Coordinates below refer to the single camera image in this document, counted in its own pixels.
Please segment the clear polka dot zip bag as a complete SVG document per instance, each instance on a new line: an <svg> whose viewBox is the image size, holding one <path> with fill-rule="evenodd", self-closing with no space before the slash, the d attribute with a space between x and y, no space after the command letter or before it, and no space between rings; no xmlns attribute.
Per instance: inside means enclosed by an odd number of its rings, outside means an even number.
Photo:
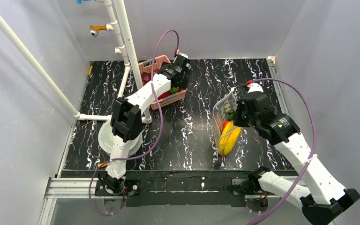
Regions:
<svg viewBox="0 0 360 225"><path fill-rule="evenodd" d="M233 122L237 109L234 91L234 87L230 88L230 92L220 99L212 110L214 149L223 158L233 150L241 132L241 128Z"/></svg>

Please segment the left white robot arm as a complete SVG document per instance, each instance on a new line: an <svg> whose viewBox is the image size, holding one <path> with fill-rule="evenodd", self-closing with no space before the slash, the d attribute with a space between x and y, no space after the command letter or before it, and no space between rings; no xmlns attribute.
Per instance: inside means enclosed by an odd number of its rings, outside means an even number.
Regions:
<svg viewBox="0 0 360 225"><path fill-rule="evenodd" d="M169 89L186 89L190 73L190 59L187 55L178 53L172 63L163 63L153 79L140 90L114 101L112 118L102 125L98 133L99 146L110 155L110 162L105 173L98 175L96 195L100 195L102 191L112 195L123 193L127 159L143 143L142 114L157 97Z"/></svg>

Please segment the green toy vegetable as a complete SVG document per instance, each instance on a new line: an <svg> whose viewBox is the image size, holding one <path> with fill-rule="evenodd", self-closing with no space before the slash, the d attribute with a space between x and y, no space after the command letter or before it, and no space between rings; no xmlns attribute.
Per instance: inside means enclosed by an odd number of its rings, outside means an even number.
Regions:
<svg viewBox="0 0 360 225"><path fill-rule="evenodd" d="M173 88L170 88L170 89L169 89L169 93L170 93L171 95L176 94L176 93L178 93L179 91L180 91L180 88L175 88L175 87L173 87Z"/></svg>

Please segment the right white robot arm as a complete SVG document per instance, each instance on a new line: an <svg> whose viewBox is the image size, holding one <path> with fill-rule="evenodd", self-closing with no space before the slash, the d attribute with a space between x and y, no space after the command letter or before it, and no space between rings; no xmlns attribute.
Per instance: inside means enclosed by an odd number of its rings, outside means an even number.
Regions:
<svg viewBox="0 0 360 225"><path fill-rule="evenodd" d="M360 199L359 192L338 182L317 155L310 156L312 151L300 128L289 115L275 113L266 94L253 91L238 100L234 123L254 128L288 159L305 183L290 182L261 166L248 176L250 189L267 191L292 203L313 225L329 224Z"/></svg>

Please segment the orange toy carrot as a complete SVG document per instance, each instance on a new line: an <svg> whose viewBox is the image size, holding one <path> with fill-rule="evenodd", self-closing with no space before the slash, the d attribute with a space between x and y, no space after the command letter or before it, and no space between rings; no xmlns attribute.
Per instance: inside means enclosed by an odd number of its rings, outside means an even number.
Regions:
<svg viewBox="0 0 360 225"><path fill-rule="evenodd" d="M226 125L233 120L235 109L225 109L225 113L221 116L221 122L218 123L220 131L223 131Z"/></svg>

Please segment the yellow toy bananas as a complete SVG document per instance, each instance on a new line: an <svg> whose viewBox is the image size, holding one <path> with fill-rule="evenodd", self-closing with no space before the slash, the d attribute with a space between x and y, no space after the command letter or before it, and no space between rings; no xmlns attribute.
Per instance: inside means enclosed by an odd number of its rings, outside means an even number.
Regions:
<svg viewBox="0 0 360 225"><path fill-rule="evenodd" d="M235 126L232 121L226 125L221 133L218 145L218 152L220 156L226 156L232 151L238 140L240 132L241 128Z"/></svg>

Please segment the red toy pepper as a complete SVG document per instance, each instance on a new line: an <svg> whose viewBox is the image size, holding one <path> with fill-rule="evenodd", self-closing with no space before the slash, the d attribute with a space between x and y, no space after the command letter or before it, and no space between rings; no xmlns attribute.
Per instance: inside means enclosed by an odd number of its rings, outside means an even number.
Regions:
<svg viewBox="0 0 360 225"><path fill-rule="evenodd" d="M170 92L165 92L165 93L163 93L162 95L160 95L160 96L158 97L158 100L161 100L161 99L163 99L163 98L167 98L167 97L169 97L169 96L171 96L171 93L170 93Z"/></svg>

